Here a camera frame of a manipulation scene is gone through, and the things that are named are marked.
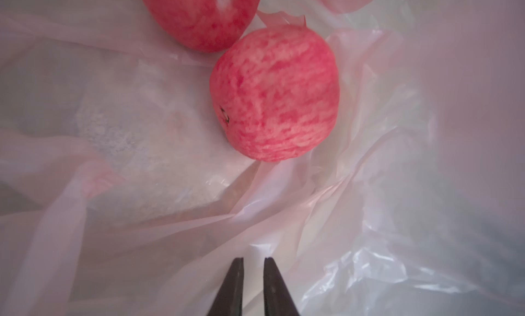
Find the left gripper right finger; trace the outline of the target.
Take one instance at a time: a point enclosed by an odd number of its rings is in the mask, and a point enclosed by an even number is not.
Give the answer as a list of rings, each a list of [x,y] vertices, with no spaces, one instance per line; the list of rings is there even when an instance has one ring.
[[[265,258],[263,268],[265,316],[299,316],[284,279],[272,257]]]

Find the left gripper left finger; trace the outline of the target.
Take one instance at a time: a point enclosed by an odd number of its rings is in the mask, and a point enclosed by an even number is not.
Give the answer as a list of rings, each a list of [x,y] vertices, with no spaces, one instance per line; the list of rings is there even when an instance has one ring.
[[[242,316],[244,262],[233,259],[207,316]]]

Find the pink plastic bag back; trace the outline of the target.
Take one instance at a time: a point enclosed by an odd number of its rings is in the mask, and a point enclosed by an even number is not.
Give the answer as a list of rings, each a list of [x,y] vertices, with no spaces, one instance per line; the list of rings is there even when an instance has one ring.
[[[232,260],[263,314],[524,314],[524,0],[261,0],[340,68],[296,159],[235,151],[217,54],[142,0],[1,0],[1,314],[205,315]]]

